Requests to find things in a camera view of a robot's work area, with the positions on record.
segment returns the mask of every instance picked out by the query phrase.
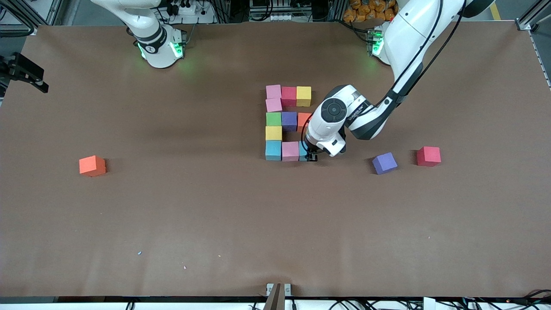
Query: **pink cube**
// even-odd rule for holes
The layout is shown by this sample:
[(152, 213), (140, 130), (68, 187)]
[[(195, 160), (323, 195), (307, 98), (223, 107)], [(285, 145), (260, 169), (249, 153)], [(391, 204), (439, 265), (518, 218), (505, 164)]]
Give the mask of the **pink cube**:
[(281, 85), (266, 86), (266, 99), (279, 98), (281, 99)]
[(299, 161), (299, 141), (283, 142), (281, 144), (282, 162)]
[(283, 110), (281, 107), (281, 99), (279, 98), (266, 99), (266, 110), (268, 112), (278, 112)]

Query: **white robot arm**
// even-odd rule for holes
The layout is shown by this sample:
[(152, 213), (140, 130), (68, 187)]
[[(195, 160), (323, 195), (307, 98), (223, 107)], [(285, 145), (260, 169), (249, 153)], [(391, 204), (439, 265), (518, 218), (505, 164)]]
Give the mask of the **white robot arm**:
[(151, 8), (161, 0), (91, 0), (119, 17), (130, 29), (142, 57), (155, 68), (166, 68), (183, 58), (186, 36), (182, 30), (161, 25)]
[(391, 66), (395, 82), (378, 104), (352, 85), (335, 87), (313, 113), (306, 130), (308, 152), (345, 151), (344, 126), (361, 140), (377, 136), (423, 71), (423, 56), (455, 15), (478, 15), (494, 0), (410, 0), (391, 21), (375, 28), (372, 54)]

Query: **red cube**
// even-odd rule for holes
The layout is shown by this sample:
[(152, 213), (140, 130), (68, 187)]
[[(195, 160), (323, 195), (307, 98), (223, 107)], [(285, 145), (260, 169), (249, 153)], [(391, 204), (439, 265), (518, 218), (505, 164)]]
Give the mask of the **red cube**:
[(105, 169), (105, 160), (96, 155), (79, 159), (78, 165), (80, 174), (88, 177), (97, 177), (107, 172)]
[(281, 105), (296, 106), (296, 87), (281, 87)]
[(434, 167), (442, 162), (440, 148), (435, 146), (424, 146), (417, 151), (417, 165)]

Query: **yellow cube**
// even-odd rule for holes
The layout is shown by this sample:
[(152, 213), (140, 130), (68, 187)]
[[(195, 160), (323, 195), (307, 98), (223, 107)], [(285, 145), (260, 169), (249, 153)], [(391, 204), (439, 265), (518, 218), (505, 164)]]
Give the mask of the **yellow cube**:
[(266, 140), (283, 139), (283, 129), (281, 126), (266, 126)]
[(312, 87), (297, 86), (296, 87), (296, 106), (310, 106), (312, 102)]

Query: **foam cube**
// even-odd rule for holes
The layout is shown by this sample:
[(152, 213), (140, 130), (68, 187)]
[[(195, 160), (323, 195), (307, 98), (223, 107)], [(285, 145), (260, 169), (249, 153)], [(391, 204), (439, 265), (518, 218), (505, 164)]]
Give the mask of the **foam cube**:
[(281, 112), (281, 126), (283, 131), (296, 131), (296, 112)]
[(310, 106), (312, 102), (312, 87), (297, 86), (296, 87), (296, 106)]
[(266, 141), (266, 160), (281, 161), (281, 141)]
[(417, 165), (419, 166), (434, 167), (441, 162), (439, 147), (424, 146), (417, 151)]
[(281, 107), (281, 99), (279, 98), (266, 99), (266, 111), (278, 112), (281, 110), (283, 110)]
[(79, 159), (78, 166), (80, 174), (88, 177), (97, 177), (98, 175), (105, 174), (105, 160), (96, 155)]
[(296, 87), (281, 87), (281, 105), (296, 106)]
[(306, 125), (308, 117), (312, 115), (311, 113), (300, 113), (297, 116), (296, 130), (302, 132), (302, 128)]
[(281, 112), (266, 113), (266, 126), (281, 126)]
[(307, 160), (307, 153), (305, 148), (307, 148), (306, 143), (303, 141), (299, 141), (299, 162), (306, 162)]
[(281, 126), (266, 126), (266, 140), (279, 140), (283, 139), (283, 133)]
[(281, 160), (283, 162), (299, 161), (299, 142), (283, 142), (281, 144)]
[(383, 174), (393, 171), (398, 167), (398, 164), (394, 160), (392, 153), (386, 153), (375, 157), (375, 159), (373, 159), (373, 166), (377, 174)]
[(266, 86), (266, 99), (281, 99), (281, 85)]

